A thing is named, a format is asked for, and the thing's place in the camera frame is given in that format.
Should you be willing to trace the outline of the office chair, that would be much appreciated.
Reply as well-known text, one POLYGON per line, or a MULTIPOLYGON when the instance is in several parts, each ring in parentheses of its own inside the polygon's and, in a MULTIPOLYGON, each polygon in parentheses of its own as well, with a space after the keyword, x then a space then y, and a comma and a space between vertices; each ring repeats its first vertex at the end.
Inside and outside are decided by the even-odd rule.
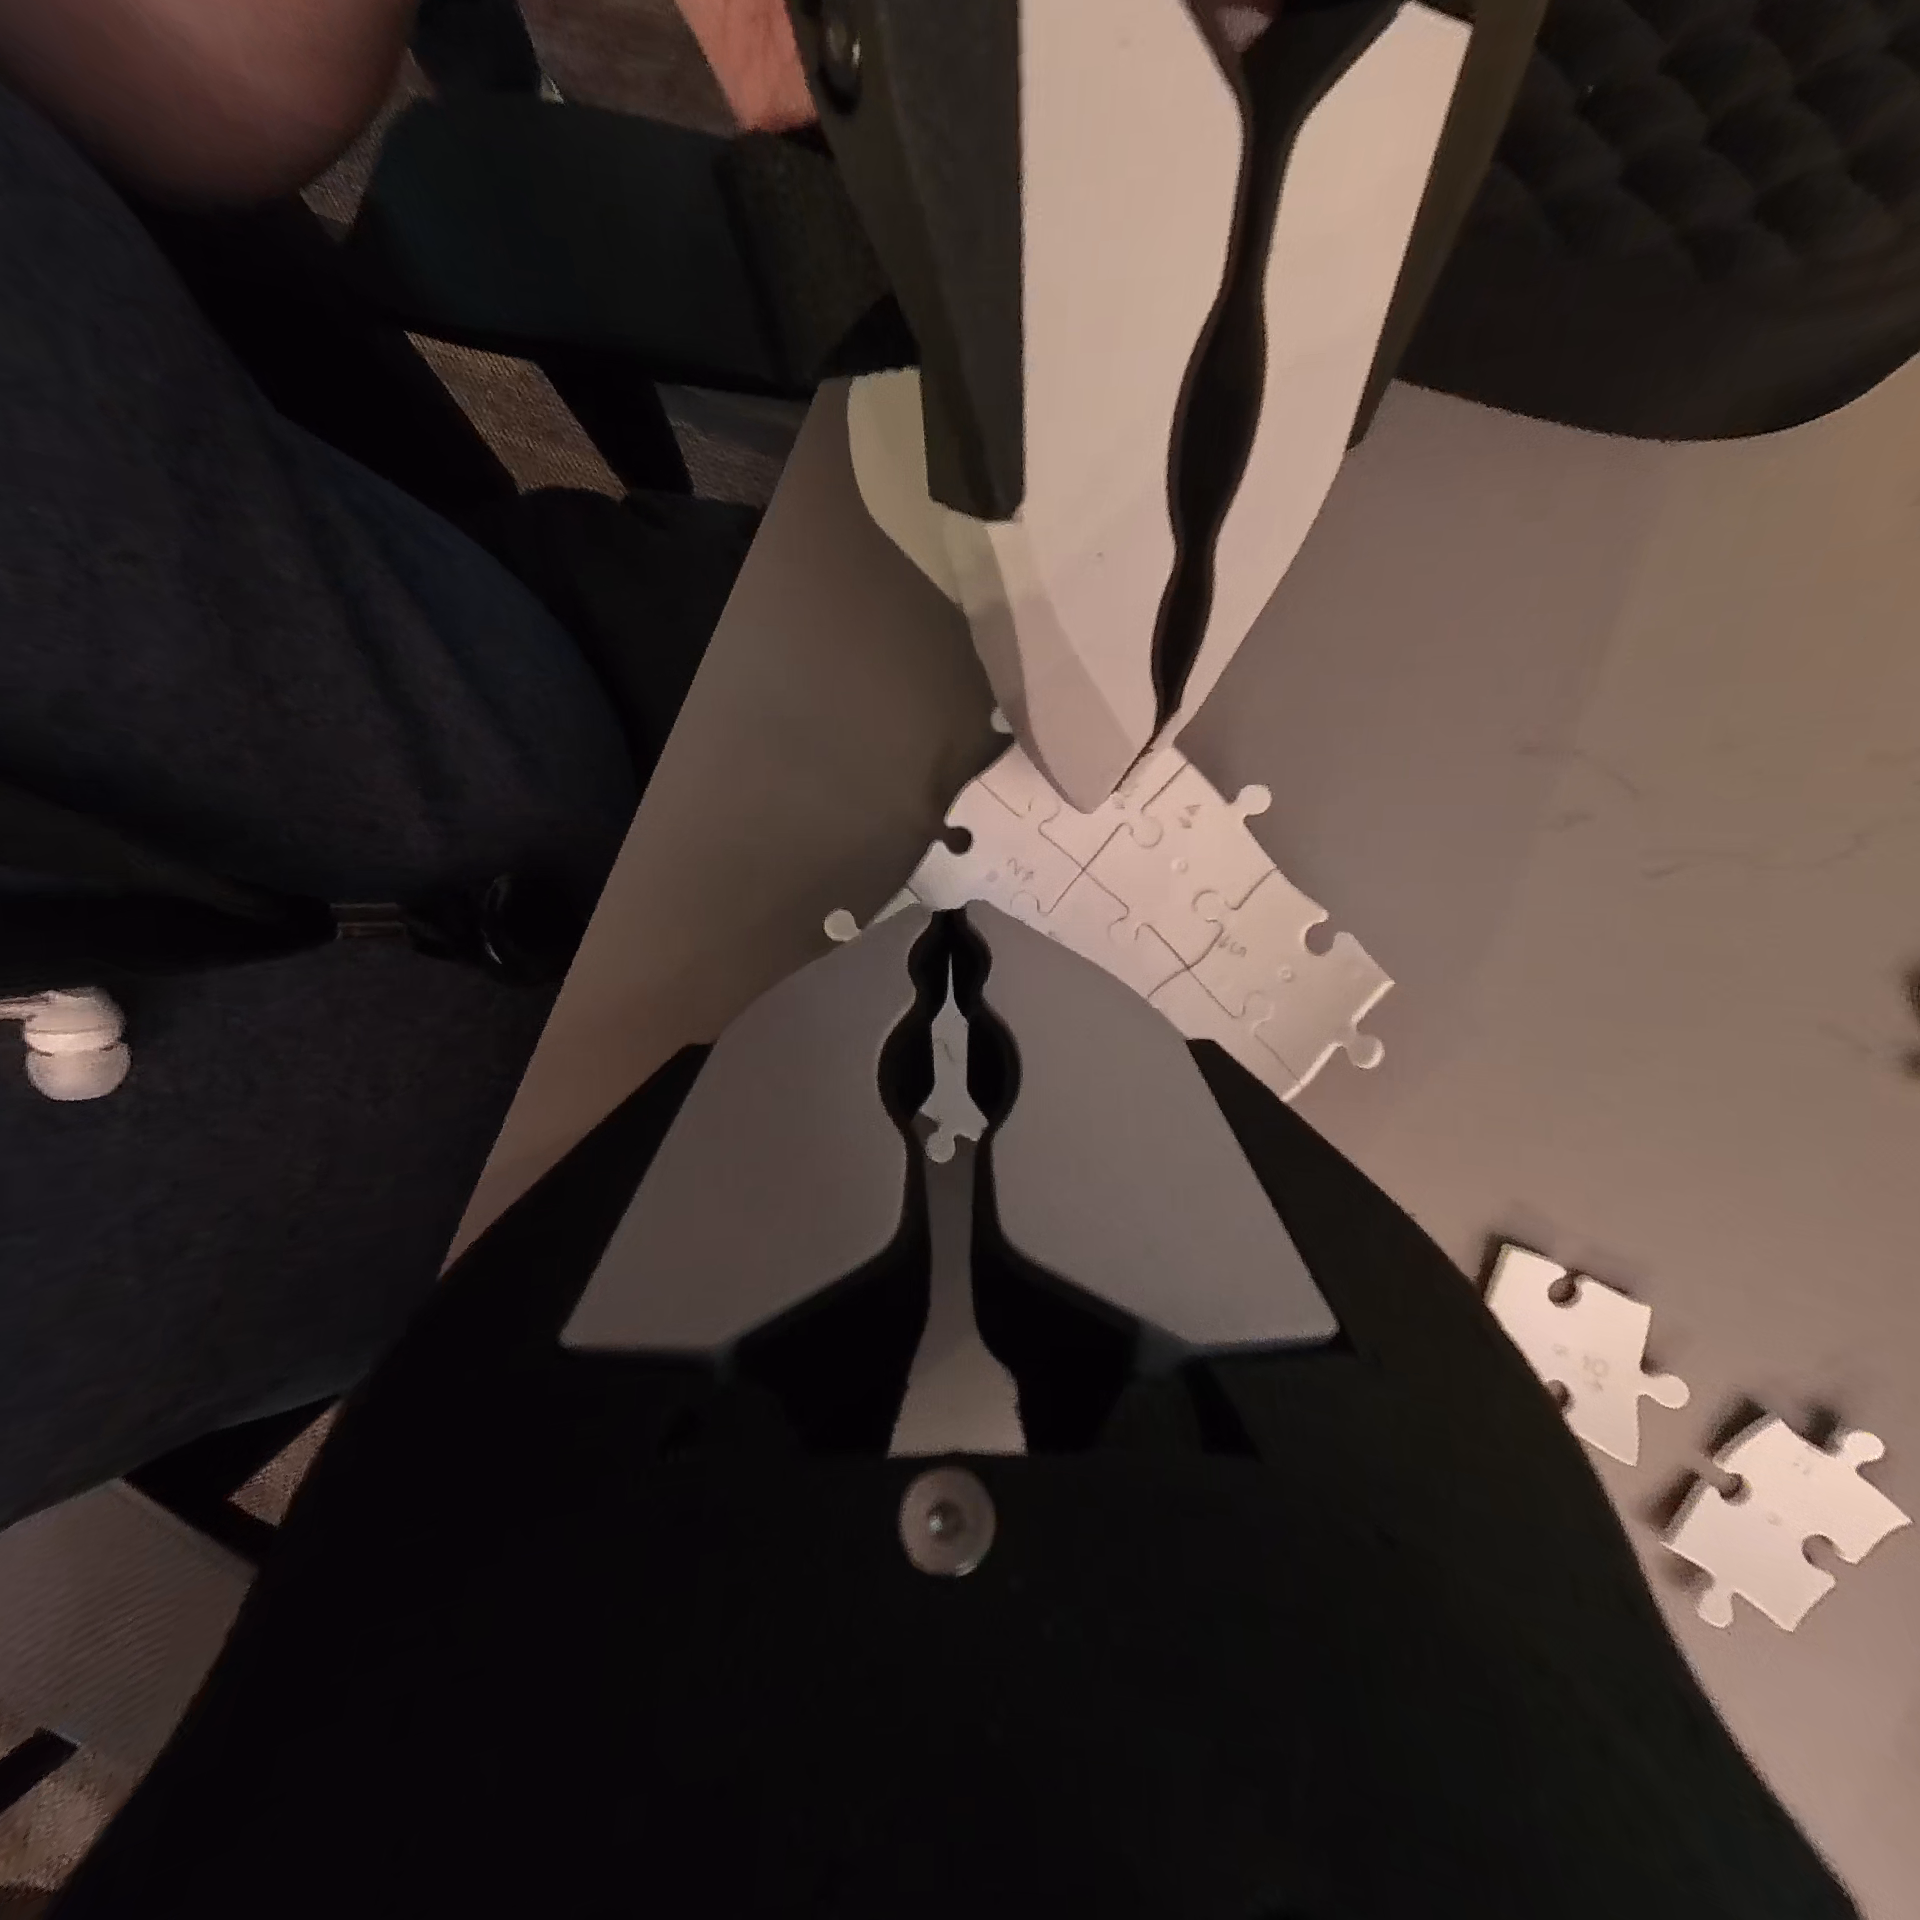
POLYGON ((626 492, 692 492, 667 391, 810 405, 922 349, 826 137, 563 103, 522 5, 421 5, 422 98, 343 231, 405 330, 535 365, 626 492))

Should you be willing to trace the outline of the person's left hand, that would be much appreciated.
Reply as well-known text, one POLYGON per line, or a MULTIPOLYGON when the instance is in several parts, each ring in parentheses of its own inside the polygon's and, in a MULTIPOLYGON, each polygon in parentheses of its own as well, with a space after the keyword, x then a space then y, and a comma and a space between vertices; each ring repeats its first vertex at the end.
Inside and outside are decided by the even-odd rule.
POLYGON ((787 2, 677 2, 725 103, 744 133, 790 133, 815 120, 787 2))

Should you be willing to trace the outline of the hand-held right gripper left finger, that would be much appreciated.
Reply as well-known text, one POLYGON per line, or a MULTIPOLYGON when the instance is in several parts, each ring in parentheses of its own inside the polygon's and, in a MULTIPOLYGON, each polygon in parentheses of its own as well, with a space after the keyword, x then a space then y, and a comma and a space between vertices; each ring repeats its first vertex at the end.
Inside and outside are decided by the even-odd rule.
POLYGON ((711 1044, 576 1302, 576 1352, 717 1354, 879 1257, 922 1194, 938 921, 908 904, 711 1044))

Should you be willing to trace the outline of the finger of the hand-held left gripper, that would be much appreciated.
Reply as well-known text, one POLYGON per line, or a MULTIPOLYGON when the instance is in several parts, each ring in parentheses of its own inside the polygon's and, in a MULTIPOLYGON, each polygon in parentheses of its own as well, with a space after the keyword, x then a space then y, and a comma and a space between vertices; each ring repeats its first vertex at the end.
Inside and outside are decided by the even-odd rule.
POLYGON ((1427 5, 1316 5, 1243 61, 1254 162, 1179 436, 1159 741, 1197 716, 1328 501, 1470 42, 1427 5))
POLYGON ((955 604, 1026 757, 1102 804, 1160 727, 1170 442, 1235 224, 1242 108, 1187 5, 1018 13, 1024 495, 930 493, 930 374, 848 391, 859 502, 955 604))

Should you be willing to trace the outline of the scattered loose puzzle pieces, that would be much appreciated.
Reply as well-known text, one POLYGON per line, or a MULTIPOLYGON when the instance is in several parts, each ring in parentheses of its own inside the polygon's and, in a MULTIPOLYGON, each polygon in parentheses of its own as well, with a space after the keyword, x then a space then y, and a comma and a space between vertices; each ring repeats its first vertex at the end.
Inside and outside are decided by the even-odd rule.
MULTIPOLYGON (((1642 1460, 1642 1405, 1690 1404, 1685 1377, 1647 1368, 1650 1306, 1613 1286, 1506 1240, 1484 1302, 1572 1434, 1626 1466, 1642 1460)), ((1776 1414, 1741 1425, 1664 1528, 1664 1546, 1695 1575, 1698 1618, 1728 1626, 1743 1602, 1797 1629, 1837 1582, 1811 1543, 1854 1568, 1912 1521, 1864 1476, 1884 1454, 1872 1431, 1820 1444, 1776 1414)))

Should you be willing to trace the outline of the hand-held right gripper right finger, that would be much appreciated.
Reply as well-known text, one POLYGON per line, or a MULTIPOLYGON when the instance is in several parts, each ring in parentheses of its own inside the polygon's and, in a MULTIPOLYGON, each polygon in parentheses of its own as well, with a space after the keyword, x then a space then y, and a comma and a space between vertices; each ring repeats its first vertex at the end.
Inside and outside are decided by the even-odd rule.
POLYGON ((1332 1306, 1181 1033, 995 904, 964 919, 981 1015, 1014 1055, 988 1144, 1011 1249, 1188 1352, 1330 1343, 1332 1306))

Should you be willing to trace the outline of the assembled white puzzle section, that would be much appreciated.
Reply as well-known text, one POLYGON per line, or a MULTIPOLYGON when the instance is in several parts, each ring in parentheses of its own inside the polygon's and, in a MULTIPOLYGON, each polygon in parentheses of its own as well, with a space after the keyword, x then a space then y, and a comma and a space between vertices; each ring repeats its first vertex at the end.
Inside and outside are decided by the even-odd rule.
POLYGON ((1179 750, 1152 750, 1092 810, 1070 807, 1018 746, 949 804, 887 919, 984 902, 1108 972, 1188 1039, 1211 1039, 1283 1098, 1342 1054, 1380 1065, 1364 1028, 1391 978, 1262 850, 1269 790, 1224 798, 1179 750))

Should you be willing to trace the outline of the person's left forearm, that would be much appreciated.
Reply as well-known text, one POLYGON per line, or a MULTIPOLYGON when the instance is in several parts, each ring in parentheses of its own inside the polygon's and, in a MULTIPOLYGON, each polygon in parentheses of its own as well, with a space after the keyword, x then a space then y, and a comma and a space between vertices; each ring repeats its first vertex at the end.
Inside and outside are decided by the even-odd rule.
POLYGON ((165 198, 309 185, 388 100, 419 5, 107 5, 87 54, 87 143, 165 198))

